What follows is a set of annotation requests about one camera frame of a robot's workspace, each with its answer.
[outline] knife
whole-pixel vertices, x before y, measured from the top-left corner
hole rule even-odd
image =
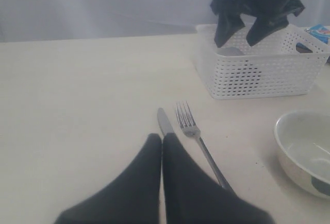
[[[175,133],[174,129],[169,121],[169,118],[167,117],[163,108],[158,109],[157,120],[158,120],[160,130],[164,136],[166,136],[168,133]]]

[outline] fork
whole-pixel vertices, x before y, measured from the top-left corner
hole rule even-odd
[[[176,117],[179,122],[180,128],[187,137],[194,138],[199,144],[204,156],[206,157],[208,163],[210,164],[219,184],[226,190],[235,194],[233,188],[230,186],[228,181],[225,179],[218,166],[216,165],[214,159],[212,158],[210,152],[208,151],[203,139],[201,138],[201,130],[197,127],[196,122],[190,111],[188,102],[186,103],[176,103]]]

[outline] plastic basket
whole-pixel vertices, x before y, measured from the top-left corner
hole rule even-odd
[[[330,47],[303,29],[289,25],[250,47],[250,25],[223,46],[236,47],[244,56],[222,56],[213,39],[216,25],[198,25],[199,53],[195,66],[215,99],[263,98],[307,94],[330,55]],[[300,54],[302,43],[313,53]]]

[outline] bowl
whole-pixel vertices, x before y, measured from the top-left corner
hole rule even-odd
[[[274,127],[278,160],[304,190],[330,199],[330,114],[293,111]]]

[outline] table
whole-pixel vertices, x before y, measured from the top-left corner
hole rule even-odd
[[[0,223],[53,223],[111,182],[147,135],[159,107],[215,179],[174,106],[188,100],[202,137],[237,194],[277,223],[328,223],[330,201],[292,183],[273,126],[292,109],[330,110],[330,66],[308,95],[214,100],[191,57],[196,35],[0,44]],[[164,204],[161,222],[165,223]]]

